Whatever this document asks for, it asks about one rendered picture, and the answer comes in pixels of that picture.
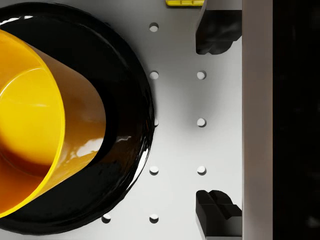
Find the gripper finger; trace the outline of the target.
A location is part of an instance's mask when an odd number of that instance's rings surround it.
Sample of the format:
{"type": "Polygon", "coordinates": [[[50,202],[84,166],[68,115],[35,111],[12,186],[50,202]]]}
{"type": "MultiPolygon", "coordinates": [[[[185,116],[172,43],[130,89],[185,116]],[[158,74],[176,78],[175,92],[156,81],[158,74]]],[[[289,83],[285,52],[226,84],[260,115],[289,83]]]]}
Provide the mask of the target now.
{"type": "Polygon", "coordinates": [[[195,32],[198,55],[220,55],[242,36],[242,0],[204,0],[195,32]]]}
{"type": "Polygon", "coordinates": [[[205,238],[241,238],[242,210],[220,190],[198,190],[195,212],[205,238]]]}

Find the yellow bowl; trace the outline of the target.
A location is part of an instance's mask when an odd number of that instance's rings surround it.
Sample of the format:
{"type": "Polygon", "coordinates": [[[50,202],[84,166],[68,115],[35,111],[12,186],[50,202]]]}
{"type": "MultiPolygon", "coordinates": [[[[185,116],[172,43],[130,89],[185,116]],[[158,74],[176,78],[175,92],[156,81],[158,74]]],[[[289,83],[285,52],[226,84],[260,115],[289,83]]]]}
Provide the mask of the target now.
{"type": "Polygon", "coordinates": [[[0,30],[0,218],[86,167],[105,132],[89,80],[0,30]]]}

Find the yellow basket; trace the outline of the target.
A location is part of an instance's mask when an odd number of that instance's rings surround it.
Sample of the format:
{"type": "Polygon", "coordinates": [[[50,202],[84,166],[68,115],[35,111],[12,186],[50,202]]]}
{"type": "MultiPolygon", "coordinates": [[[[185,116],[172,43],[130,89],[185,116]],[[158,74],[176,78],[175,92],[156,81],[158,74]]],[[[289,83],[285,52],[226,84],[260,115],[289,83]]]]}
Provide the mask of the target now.
{"type": "Polygon", "coordinates": [[[170,7],[201,7],[205,0],[165,0],[170,7]]]}

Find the black plate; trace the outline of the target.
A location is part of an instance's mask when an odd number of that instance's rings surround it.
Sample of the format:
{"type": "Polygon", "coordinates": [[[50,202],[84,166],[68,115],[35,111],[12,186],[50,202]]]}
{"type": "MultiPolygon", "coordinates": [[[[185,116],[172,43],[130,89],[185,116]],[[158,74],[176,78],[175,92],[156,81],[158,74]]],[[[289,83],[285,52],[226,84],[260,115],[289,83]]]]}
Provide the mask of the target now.
{"type": "Polygon", "coordinates": [[[146,164],[155,109],[145,71],[116,31],[71,6],[45,2],[0,6],[0,30],[87,78],[106,112],[106,136],[94,159],[26,206],[0,218],[0,229],[43,236],[80,228],[112,210],[146,164]]]}

